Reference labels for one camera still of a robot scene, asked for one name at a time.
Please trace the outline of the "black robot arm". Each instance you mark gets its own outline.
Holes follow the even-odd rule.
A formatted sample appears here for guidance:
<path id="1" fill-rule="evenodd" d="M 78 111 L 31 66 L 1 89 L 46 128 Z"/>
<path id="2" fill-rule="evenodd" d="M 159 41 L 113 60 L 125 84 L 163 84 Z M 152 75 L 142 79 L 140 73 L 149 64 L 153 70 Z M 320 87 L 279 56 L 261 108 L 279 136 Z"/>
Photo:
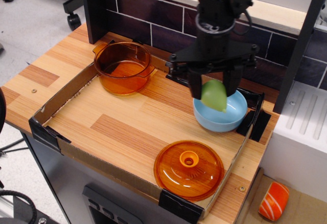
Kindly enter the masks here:
<path id="1" fill-rule="evenodd" d="M 259 46 L 232 40 L 231 32 L 241 14 L 250 16 L 247 8 L 252 0 L 198 0 L 195 17 L 196 40 L 172 54 L 166 66 L 167 77 L 188 86 L 195 99 L 201 98 L 204 74 L 223 74 L 228 96 L 238 88 L 246 67 L 256 65 Z"/>

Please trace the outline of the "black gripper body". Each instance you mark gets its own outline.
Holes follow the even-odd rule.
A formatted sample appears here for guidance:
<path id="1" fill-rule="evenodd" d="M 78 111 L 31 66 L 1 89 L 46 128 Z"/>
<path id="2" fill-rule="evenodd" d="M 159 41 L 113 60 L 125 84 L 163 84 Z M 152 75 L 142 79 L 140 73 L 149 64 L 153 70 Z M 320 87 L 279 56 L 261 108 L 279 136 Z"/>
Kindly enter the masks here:
<path id="1" fill-rule="evenodd" d="M 260 47 L 231 39 L 235 22 L 221 29 L 196 22 L 197 38 L 189 47 L 171 55 L 167 67 L 171 77 L 196 77 L 222 72 L 224 77 L 242 77 L 244 69 L 256 65 Z"/>

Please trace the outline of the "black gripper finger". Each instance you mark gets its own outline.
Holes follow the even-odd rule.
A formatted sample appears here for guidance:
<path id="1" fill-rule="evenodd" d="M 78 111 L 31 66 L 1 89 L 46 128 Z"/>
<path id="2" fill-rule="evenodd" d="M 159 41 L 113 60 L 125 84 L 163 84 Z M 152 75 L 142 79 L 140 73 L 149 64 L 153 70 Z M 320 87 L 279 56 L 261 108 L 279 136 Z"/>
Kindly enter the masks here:
<path id="1" fill-rule="evenodd" d="M 232 70 L 223 72 L 223 84 L 226 89 L 226 95 L 229 97 L 236 92 L 243 76 L 243 67 L 235 66 Z"/>
<path id="2" fill-rule="evenodd" d="M 201 74 L 188 71 L 188 86 L 191 91 L 191 95 L 195 99 L 201 99 L 202 94 L 202 77 Z"/>

